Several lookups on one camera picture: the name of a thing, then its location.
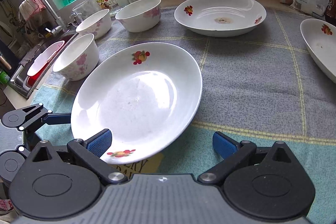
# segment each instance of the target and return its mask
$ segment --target food stain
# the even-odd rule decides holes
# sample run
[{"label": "food stain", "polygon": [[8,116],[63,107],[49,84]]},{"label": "food stain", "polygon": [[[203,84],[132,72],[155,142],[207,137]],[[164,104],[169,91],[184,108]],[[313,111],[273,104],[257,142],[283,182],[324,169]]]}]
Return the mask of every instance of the food stain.
[{"label": "food stain", "polygon": [[215,21],[219,24],[230,24],[232,23],[232,19],[228,17],[219,17],[216,18]]}]

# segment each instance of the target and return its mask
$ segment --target ceramic plate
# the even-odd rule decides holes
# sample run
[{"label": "ceramic plate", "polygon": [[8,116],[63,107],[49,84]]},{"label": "ceramic plate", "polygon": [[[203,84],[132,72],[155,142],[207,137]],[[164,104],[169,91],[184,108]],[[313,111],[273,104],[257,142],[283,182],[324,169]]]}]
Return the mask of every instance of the ceramic plate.
[{"label": "ceramic plate", "polygon": [[201,93],[201,71],[187,51],[160,42],[134,45],[105,60],[85,80],[72,107],[72,133],[85,140],[108,128],[112,146],[101,159],[136,162],[158,153],[186,129]]},{"label": "ceramic plate", "polygon": [[336,27],[323,20],[309,18],[302,21],[300,29],[311,57],[336,83]]},{"label": "ceramic plate", "polygon": [[266,18],[255,0],[186,0],[174,13],[178,23],[210,37],[234,37],[252,31]]}]

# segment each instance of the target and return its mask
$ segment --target white bowl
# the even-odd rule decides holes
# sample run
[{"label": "white bowl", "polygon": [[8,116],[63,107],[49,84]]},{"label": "white bowl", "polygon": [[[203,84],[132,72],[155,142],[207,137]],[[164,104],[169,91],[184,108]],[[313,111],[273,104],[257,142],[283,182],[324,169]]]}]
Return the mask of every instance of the white bowl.
[{"label": "white bowl", "polygon": [[174,13],[178,23],[210,37],[234,37],[252,31],[266,18],[255,0],[186,0]]},{"label": "white bowl", "polygon": [[187,51],[161,42],[134,45],[85,80],[72,107],[72,133],[86,140],[110,129],[112,146],[101,157],[109,164],[146,159],[186,129],[201,94],[201,71]]},{"label": "white bowl", "polygon": [[110,10],[104,9],[99,12],[94,13],[85,19],[76,28],[76,32],[81,35],[93,33],[94,38],[100,38],[106,34],[112,26],[112,20],[110,17]]},{"label": "white bowl", "polygon": [[129,32],[143,32],[159,23],[161,0],[138,0],[121,9],[115,18]]},{"label": "white bowl", "polygon": [[57,58],[53,71],[71,81],[88,76],[99,61],[99,51],[92,33],[74,40]]},{"label": "white bowl", "polygon": [[300,29],[311,57],[336,83],[336,27],[323,20],[309,18],[302,21]]}]

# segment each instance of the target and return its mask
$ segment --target bowl rim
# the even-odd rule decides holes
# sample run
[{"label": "bowl rim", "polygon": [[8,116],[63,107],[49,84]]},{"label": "bowl rim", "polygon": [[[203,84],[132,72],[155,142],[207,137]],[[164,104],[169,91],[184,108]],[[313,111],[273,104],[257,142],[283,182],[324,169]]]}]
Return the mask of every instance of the bowl rim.
[{"label": "bowl rim", "polygon": [[[105,14],[100,18],[98,19],[96,22],[92,23],[90,26],[86,27],[85,29],[82,29],[82,30],[79,30],[79,27],[85,22],[85,20],[89,19],[90,17],[94,16],[95,14],[97,13],[100,13],[101,11],[105,11]],[[106,16],[108,13],[110,12],[110,9],[103,9],[103,10],[100,10],[98,12],[95,12],[93,15],[89,16],[88,18],[84,19],[79,25],[78,27],[76,28],[76,32],[81,32],[81,31],[84,31],[88,28],[90,28],[93,24],[96,24],[98,21],[100,21],[104,16]]]},{"label": "bowl rim", "polygon": [[137,0],[137,1],[135,1],[135,2],[130,3],[129,5],[126,5],[126,6],[123,7],[122,9],[120,9],[120,10],[115,14],[115,19],[116,19],[116,20],[125,20],[125,19],[129,19],[129,18],[132,18],[132,17],[136,17],[136,16],[141,15],[141,14],[143,14],[143,13],[145,13],[145,12],[148,12],[149,10],[151,10],[151,9],[153,9],[153,8],[155,8],[155,7],[157,7],[158,5],[161,4],[161,0],[160,0],[158,4],[156,4],[155,6],[149,8],[148,10],[143,11],[143,12],[141,12],[141,13],[139,13],[139,14],[136,14],[136,15],[131,16],[131,17],[117,18],[118,14],[119,14],[123,9],[125,9],[125,8],[128,7],[128,6],[135,5],[135,3],[140,2],[140,1],[143,1],[143,0]]},{"label": "bowl rim", "polygon": [[[200,103],[201,103],[201,99],[202,99],[202,93],[203,93],[203,78],[202,78],[202,72],[201,72],[201,69],[198,65],[198,62],[196,61],[196,59],[194,58],[194,56],[192,56],[191,53],[189,53],[187,50],[185,50],[184,48],[180,47],[180,46],[177,46],[175,44],[171,44],[171,43],[167,43],[167,42],[145,42],[145,43],[142,43],[142,44],[136,44],[136,45],[132,45],[130,47],[127,47],[127,48],[124,48],[122,50],[120,50],[119,52],[116,52],[115,54],[111,55],[110,57],[108,57],[107,59],[105,59],[99,66],[101,66],[102,64],[104,64],[104,62],[106,64],[108,64],[109,62],[111,62],[111,60],[113,60],[117,55],[121,55],[121,54],[124,54],[124,53],[127,53],[129,51],[131,51],[130,49],[134,49],[134,48],[138,48],[139,45],[141,46],[146,46],[146,45],[153,45],[153,44],[156,44],[156,45],[162,45],[164,44],[165,46],[167,47],[175,47],[175,48],[178,48],[179,51],[183,51],[184,54],[188,55],[189,57],[191,57],[191,62],[195,65],[195,69],[197,70],[197,76],[199,77],[199,83],[200,83],[200,89],[199,89],[199,93],[197,93],[197,96],[198,96],[198,99],[197,99],[197,103],[195,105],[195,109],[194,111],[192,112],[192,114],[190,115],[189,117],[189,120],[188,122],[184,125],[184,127],[182,128],[181,132],[179,134],[177,134],[170,142],[166,143],[160,150],[158,150],[157,152],[154,152],[154,153],[151,153],[149,155],[147,155],[146,157],[142,157],[141,159],[139,160],[143,160],[143,159],[147,159],[157,153],[159,153],[160,151],[162,151],[163,149],[165,149],[166,147],[168,147],[171,143],[173,143],[179,136],[181,136],[183,134],[183,132],[187,129],[187,127],[191,124],[192,120],[194,119],[198,109],[199,109],[199,106],[200,106]],[[95,75],[97,73],[97,71],[99,71],[102,67],[100,67],[98,70],[94,69],[93,70],[93,73],[90,73],[88,75],[88,77],[85,79],[85,82],[90,82],[91,78],[93,77],[92,75]],[[80,89],[78,90],[77,94],[76,94],[76,97],[75,97],[75,100],[74,100],[74,103],[72,105],[72,108],[71,108],[71,114],[73,113],[73,109],[74,109],[74,106],[75,107],[78,107],[78,103],[76,103],[76,100],[78,99],[78,96],[80,95],[80,91],[82,89],[82,87],[85,87],[85,85],[87,85],[87,83],[83,83],[80,87]],[[74,122],[74,117],[71,116],[71,130],[73,130],[72,126],[73,124],[75,124]],[[125,163],[120,163],[120,162],[115,162],[113,164],[128,164],[128,162],[125,162]]]},{"label": "bowl rim", "polygon": [[309,22],[309,21],[321,22],[321,23],[323,23],[323,24],[328,24],[328,26],[333,26],[333,27],[336,27],[336,26],[334,26],[333,24],[328,23],[328,22],[326,22],[326,21],[324,21],[324,20],[318,19],[318,18],[307,18],[307,19],[303,20],[303,21],[301,22],[301,24],[300,24],[300,32],[301,32],[301,35],[302,35],[303,40],[304,40],[305,43],[306,43],[306,46],[307,46],[308,50],[310,50],[310,51],[316,56],[316,58],[323,64],[323,62],[321,61],[321,59],[318,58],[317,54],[314,52],[314,50],[313,50],[313,49],[311,48],[311,46],[309,45],[309,43],[308,43],[308,41],[307,41],[308,37],[307,37],[307,39],[306,39],[306,37],[305,37],[305,35],[303,34],[303,31],[302,31],[302,26],[305,25],[305,24],[306,24],[307,22]]},{"label": "bowl rim", "polygon": [[82,53],[83,53],[84,51],[86,51],[86,49],[91,45],[91,43],[95,41],[95,36],[93,35],[93,33],[87,33],[87,34],[85,34],[85,35],[83,35],[83,36],[77,38],[77,39],[74,40],[69,46],[67,46],[67,47],[63,50],[63,52],[59,55],[59,57],[56,59],[54,65],[53,65],[53,67],[52,67],[52,71],[53,71],[53,72],[60,72],[61,70],[63,70],[63,69],[65,69],[66,67],[68,67],[72,62],[74,62],[74,61],[79,57],[79,56],[77,56],[77,57],[75,57],[75,59],[73,59],[72,61],[67,62],[67,64],[66,64],[65,66],[63,66],[61,69],[59,69],[59,70],[55,70],[55,65],[57,64],[57,62],[59,62],[58,60],[60,60],[60,58],[61,58],[61,56],[64,54],[64,52],[66,52],[67,50],[69,50],[69,47],[70,47],[71,45],[74,45],[76,41],[81,40],[82,37],[85,37],[85,36],[87,36],[87,35],[92,36],[91,41],[90,41],[90,43],[85,47],[85,49],[80,53],[79,56],[81,56]]},{"label": "bowl rim", "polygon": [[216,30],[216,29],[201,29],[201,28],[195,28],[195,27],[186,25],[186,24],[182,23],[181,21],[178,21],[177,18],[176,18],[176,15],[175,15],[177,9],[179,9],[180,6],[185,6],[185,4],[186,4],[188,1],[189,1],[189,0],[186,0],[186,1],[182,2],[182,3],[175,9],[175,12],[174,12],[174,18],[175,18],[175,20],[176,20],[179,24],[183,25],[184,27],[191,28],[191,29],[194,29],[194,30],[201,30],[201,31],[217,31],[217,32],[229,32],[229,31],[245,30],[245,29],[249,29],[249,28],[258,26],[259,24],[263,23],[263,21],[264,21],[264,20],[266,19],[266,17],[267,17],[267,11],[266,11],[265,7],[264,7],[263,5],[261,5],[258,1],[256,1],[256,0],[252,0],[252,1],[258,3],[258,4],[264,9],[264,11],[265,11],[265,17],[262,18],[257,24],[254,24],[254,25],[251,25],[251,26],[248,26],[248,27],[244,27],[244,28],[236,28],[236,29],[230,29],[230,30]]}]

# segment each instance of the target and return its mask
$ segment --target tablecloth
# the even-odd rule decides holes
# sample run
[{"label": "tablecloth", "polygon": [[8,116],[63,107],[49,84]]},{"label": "tablecloth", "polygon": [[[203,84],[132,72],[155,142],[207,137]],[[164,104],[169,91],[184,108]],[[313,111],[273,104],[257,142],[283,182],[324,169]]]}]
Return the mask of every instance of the tablecloth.
[{"label": "tablecloth", "polygon": [[[306,49],[300,33],[306,18],[267,9],[260,26],[231,38],[187,30],[175,21],[174,8],[163,9],[160,23],[141,33],[129,33],[113,21],[111,30],[96,41],[100,62],[134,44],[167,42],[192,54],[203,77],[201,103],[185,132],[150,159],[117,168],[128,176],[138,172],[198,176],[222,160],[212,148],[214,131],[258,146],[283,140],[316,188],[309,220],[331,223],[336,219],[336,86]],[[71,112],[83,81],[67,81],[52,72],[33,103],[42,102],[53,112]],[[70,125],[44,125],[38,135],[54,145],[73,138]]]}]

